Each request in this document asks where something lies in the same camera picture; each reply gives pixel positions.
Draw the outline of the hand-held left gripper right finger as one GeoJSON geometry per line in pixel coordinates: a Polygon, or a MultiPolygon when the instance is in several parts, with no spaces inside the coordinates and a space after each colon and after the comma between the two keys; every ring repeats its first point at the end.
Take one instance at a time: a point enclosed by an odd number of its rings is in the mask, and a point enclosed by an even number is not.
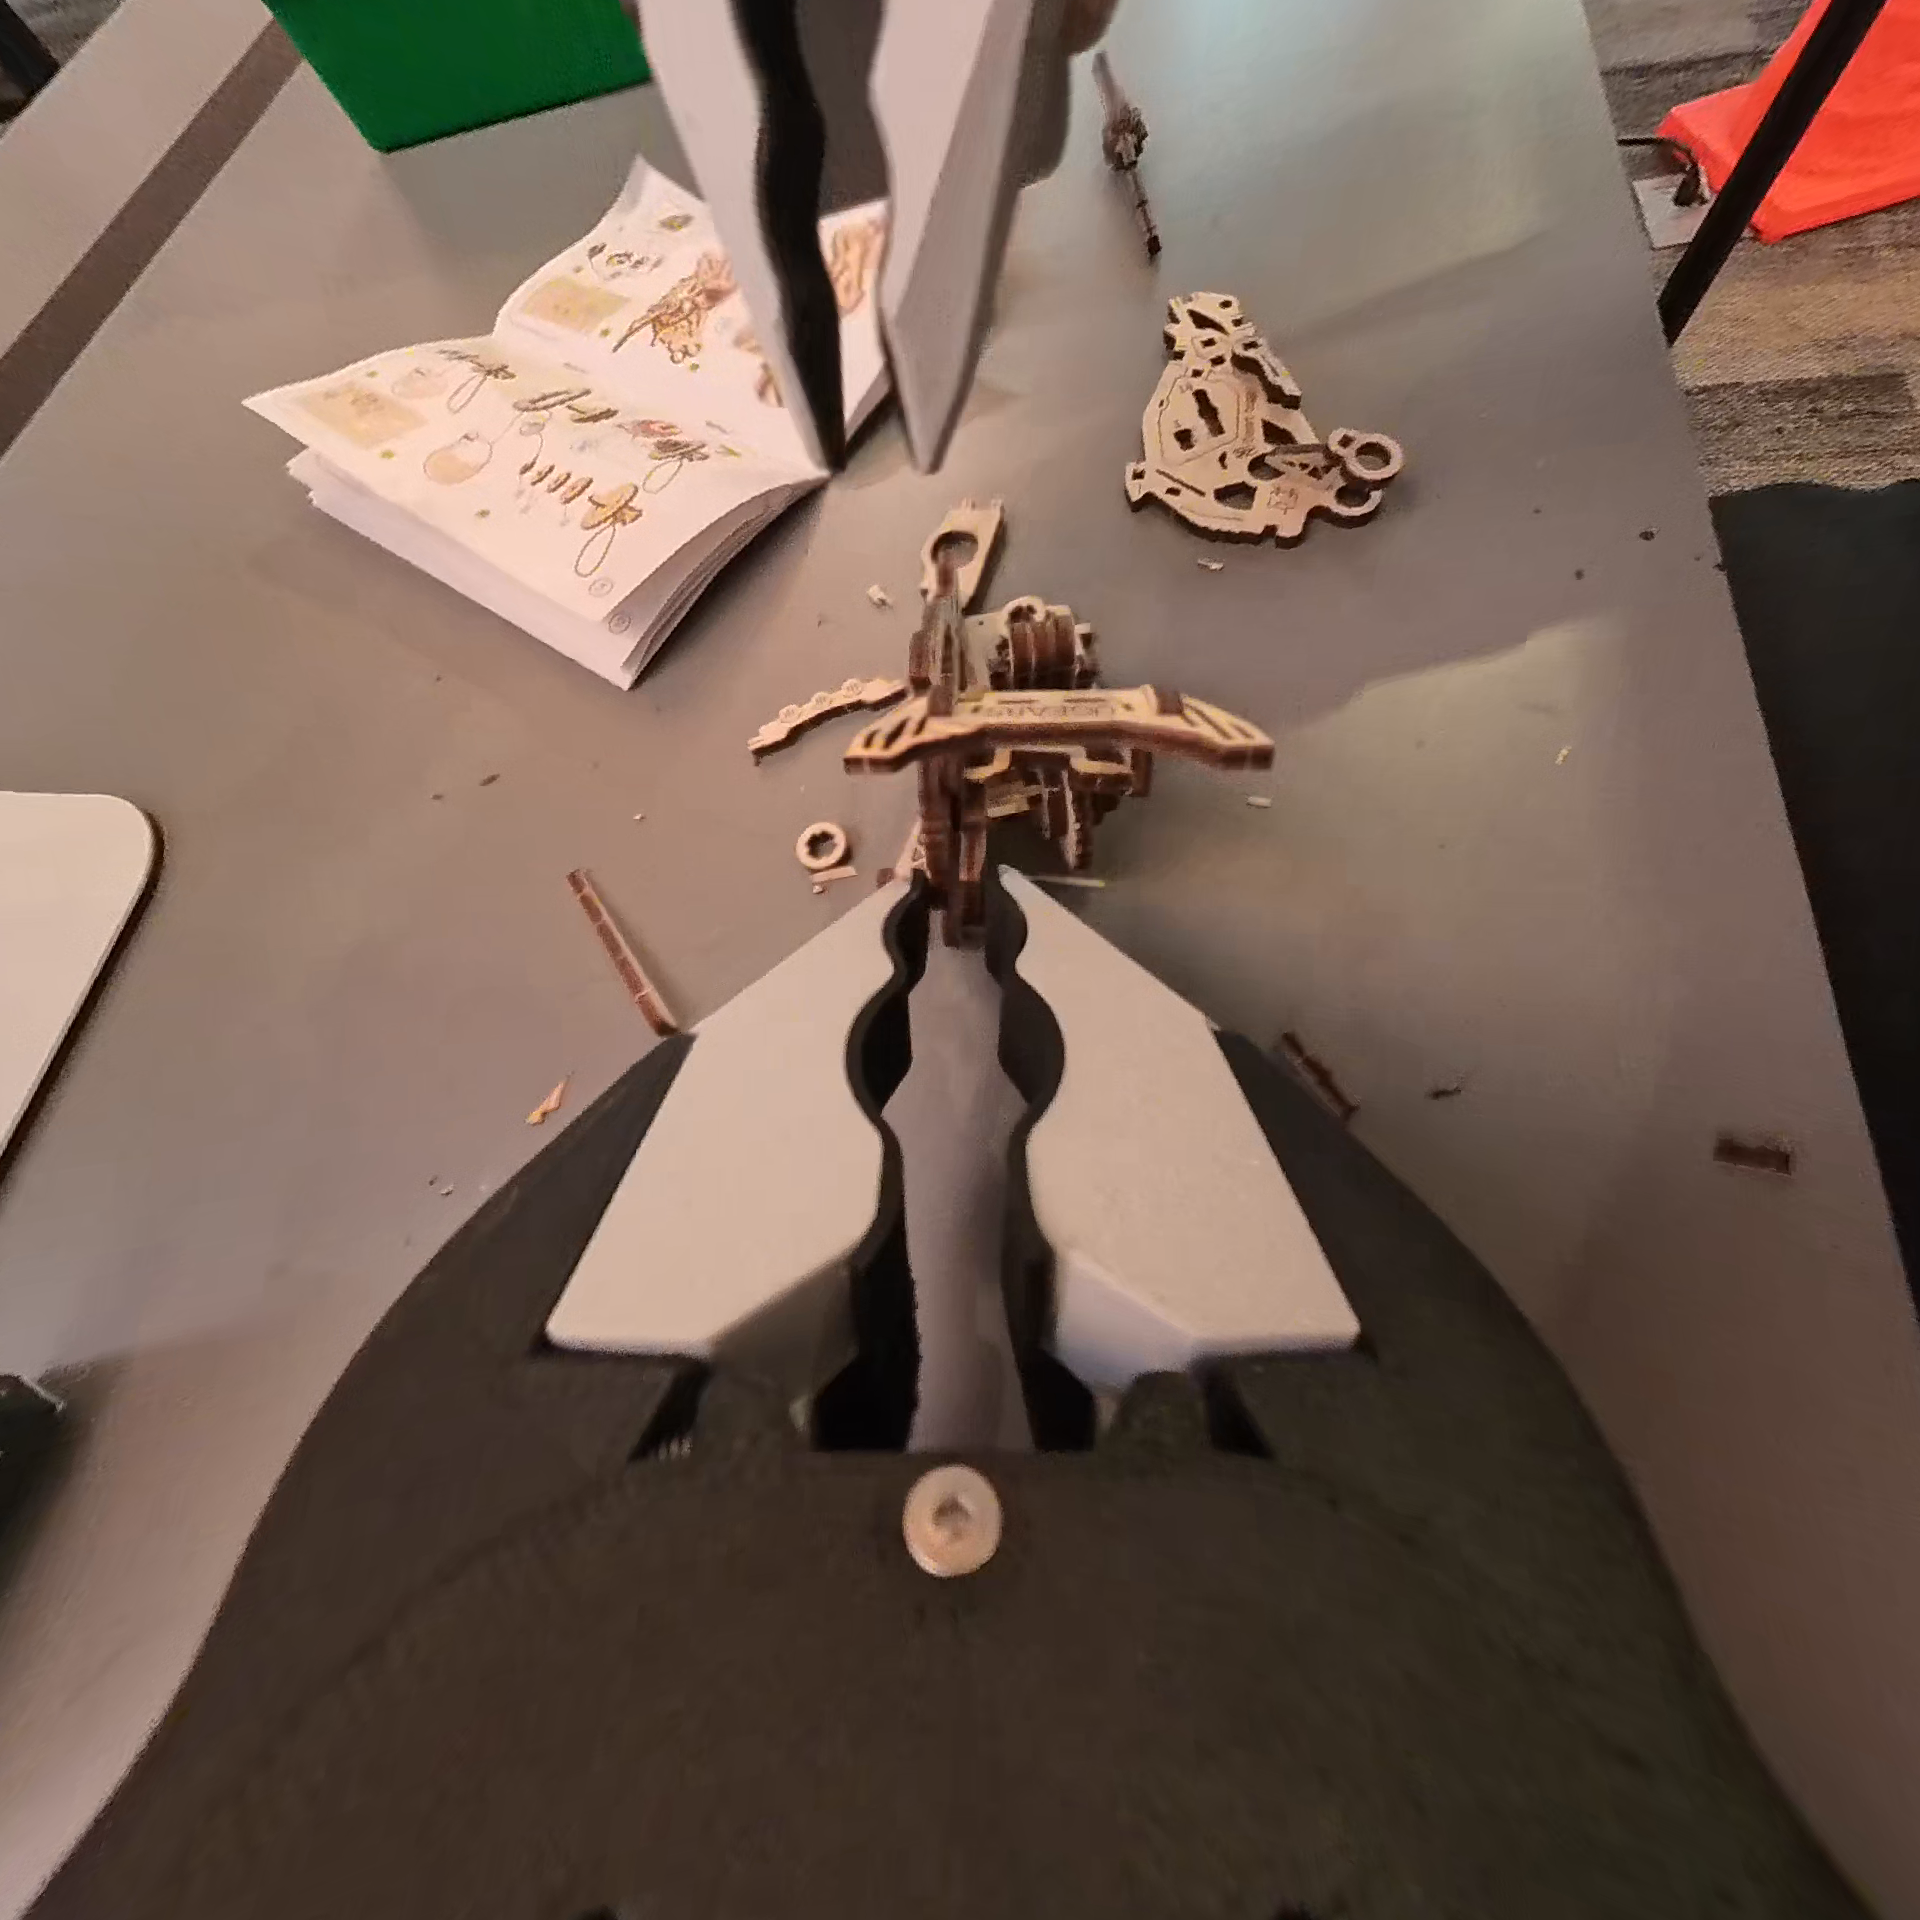
{"type": "Polygon", "coordinates": [[[1012,868],[992,879],[1015,1347],[1096,1399],[1222,1360],[1341,1354],[1359,1319],[1220,1033],[1012,868]]]}

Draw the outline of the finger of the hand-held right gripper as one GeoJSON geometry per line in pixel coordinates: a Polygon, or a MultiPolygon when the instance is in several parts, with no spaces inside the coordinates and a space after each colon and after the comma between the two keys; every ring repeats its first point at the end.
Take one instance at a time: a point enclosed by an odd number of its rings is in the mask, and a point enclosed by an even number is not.
{"type": "Polygon", "coordinates": [[[880,336],[904,444],[934,473],[968,396],[1020,187],[1036,3],[889,3],[878,135],[889,235],[880,336]]]}
{"type": "Polygon", "coordinates": [[[825,114],[796,3],[638,3],[645,59],[726,246],[811,463],[847,457],[841,315],[820,210],[825,114]]]}

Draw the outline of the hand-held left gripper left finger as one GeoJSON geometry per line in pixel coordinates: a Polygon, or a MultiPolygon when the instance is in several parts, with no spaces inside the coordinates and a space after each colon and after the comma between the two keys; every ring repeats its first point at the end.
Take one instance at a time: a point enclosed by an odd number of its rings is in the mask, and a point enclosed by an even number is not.
{"type": "Polygon", "coordinates": [[[832,1378],[901,1216],[884,1110],[912,1063],[923,889],[892,880],[685,1038],[543,1323],[569,1354],[832,1378]]]}

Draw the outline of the small wooden link part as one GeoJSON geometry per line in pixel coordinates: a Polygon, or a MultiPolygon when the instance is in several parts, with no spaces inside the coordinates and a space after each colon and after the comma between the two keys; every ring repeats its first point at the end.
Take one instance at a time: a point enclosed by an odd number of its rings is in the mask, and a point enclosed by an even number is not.
{"type": "Polygon", "coordinates": [[[925,537],[919,553],[921,600],[947,595],[971,611],[992,576],[1004,532],[1004,502],[961,499],[925,537]]]}

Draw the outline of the pale wooden parts sheet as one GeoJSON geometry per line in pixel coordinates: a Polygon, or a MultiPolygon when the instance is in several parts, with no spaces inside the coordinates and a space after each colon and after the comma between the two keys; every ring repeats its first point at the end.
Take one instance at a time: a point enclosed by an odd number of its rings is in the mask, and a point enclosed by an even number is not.
{"type": "Polygon", "coordinates": [[[1318,433],[1294,374],[1233,296],[1168,300],[1166,366],[1142,408],[1131,508],[1157,504],[1220,543],[1296,544],[1310,522],[1364,523],[1405,468],[1374,430],[1318,433]]]}

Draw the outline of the brown wooden model assembly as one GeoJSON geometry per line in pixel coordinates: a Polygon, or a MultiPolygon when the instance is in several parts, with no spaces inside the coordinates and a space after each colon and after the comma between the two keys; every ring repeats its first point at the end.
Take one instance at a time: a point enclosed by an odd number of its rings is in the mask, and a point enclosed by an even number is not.
{"type": "Polygon", "coordinates": [[[1021,598],[977,626],[951,574],[927,591],[904,688],[853,735],[844,770],[917,780],[919,874],[949,947],[984,930],[997,820],[1033,820],[1080,874],[1096,827],[1149,795],[1161,759],[1220,774],[1275,759],[1272,739],[1229,710],[1163,684],[1099,684],[1091,625],[1064,606],[1021,598]]]}

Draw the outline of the dark wooden axle rod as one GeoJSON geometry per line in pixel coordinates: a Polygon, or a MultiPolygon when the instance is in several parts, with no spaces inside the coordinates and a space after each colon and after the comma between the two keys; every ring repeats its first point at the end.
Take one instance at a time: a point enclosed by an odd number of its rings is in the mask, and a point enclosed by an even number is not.
{"type": "Polygon", "coordinates": [[[1102,108],[1102,158],[1127,191],[1144,257],[1159,259],[1161,234],[1140,182],[1140,158],[1147,143],[1144,118],[1117,82],[1110,58],[1104,51],[1093,54],[1093,80],[1102,108]]]}

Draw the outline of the long notched wooden strip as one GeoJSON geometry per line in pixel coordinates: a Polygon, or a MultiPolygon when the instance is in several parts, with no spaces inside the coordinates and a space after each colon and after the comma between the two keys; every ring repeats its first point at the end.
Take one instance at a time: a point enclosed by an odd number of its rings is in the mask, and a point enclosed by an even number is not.
{"type": "Polygon", "coordinates": [[[640,1017],[659,1038],[676,1038],[680,1033],[680,1023],[675,1017],[659,985],[648,977],[638,948],[633,947],[627,930],[620,926],[615,912],[604,900],[592,876],[585,868],[569,872],[566,889],[571,891],[576,905],[583,911],[595,940],[606,953],[613,974],[617,977],[633,1008],[640,1010],[640,1017]]]}

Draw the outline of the stacked green plastic bins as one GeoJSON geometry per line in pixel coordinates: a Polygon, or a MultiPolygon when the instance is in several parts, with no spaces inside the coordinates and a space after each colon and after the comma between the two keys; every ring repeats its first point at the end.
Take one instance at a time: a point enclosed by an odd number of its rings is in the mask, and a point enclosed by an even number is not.
{"type": "Polygon", "coordinates": [[[269,3],[380,154],[576,106],[652,79],[620,3],[269,3]]]}

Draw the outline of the open instruction booklet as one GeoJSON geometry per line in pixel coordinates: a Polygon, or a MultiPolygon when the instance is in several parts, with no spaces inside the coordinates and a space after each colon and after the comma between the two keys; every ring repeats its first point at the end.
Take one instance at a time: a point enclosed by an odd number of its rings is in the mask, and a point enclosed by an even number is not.
{"type": "Polygon", "coordinates": [[[487,336],[247,409],[299,444],[317,510],[617,688],[828,482],[705,204],[646,161],[487,336]]]}

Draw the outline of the curved wooden part oval holes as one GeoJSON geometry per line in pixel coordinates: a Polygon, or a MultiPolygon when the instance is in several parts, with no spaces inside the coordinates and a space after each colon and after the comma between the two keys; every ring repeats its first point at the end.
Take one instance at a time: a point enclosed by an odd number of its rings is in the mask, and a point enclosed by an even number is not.
{"type": "Polygon", "coordinates": [[[886,678],[851,678],[836,686],[820,688],[806,700],[784,705],[772,719],[760,723],[748,740],[750,758],[757,761],[784,750],[803,735],[845,713],[871,713],[899,705],[909,692],[904,679],[886,678]]]}

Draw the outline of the wooden book stand white base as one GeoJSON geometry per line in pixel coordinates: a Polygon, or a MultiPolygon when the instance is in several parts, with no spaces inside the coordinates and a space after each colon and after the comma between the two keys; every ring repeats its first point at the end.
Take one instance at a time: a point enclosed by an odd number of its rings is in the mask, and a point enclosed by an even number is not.
{"type": "Polygon", "coordinates": [[[129,801],[1,795],[1,1148],[71,1041],[160,867],[129,801]]]}

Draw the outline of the orange traffic cone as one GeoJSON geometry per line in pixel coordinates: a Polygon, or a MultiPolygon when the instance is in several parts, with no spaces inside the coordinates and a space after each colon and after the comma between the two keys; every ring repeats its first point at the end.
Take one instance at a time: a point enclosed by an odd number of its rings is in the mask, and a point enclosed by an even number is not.
{"type": "MultiPolygon", "coordinates": [[[[1723,191],[1817,22],[1812,3],[1751,82],[1670,108],[1662,140],[1723,191]]],[[[1912,201],[1918,195],[1918,4],[1885,3],[1815,121],[1759,204],[1751,228],[1767,246],[1912,201]]]]}

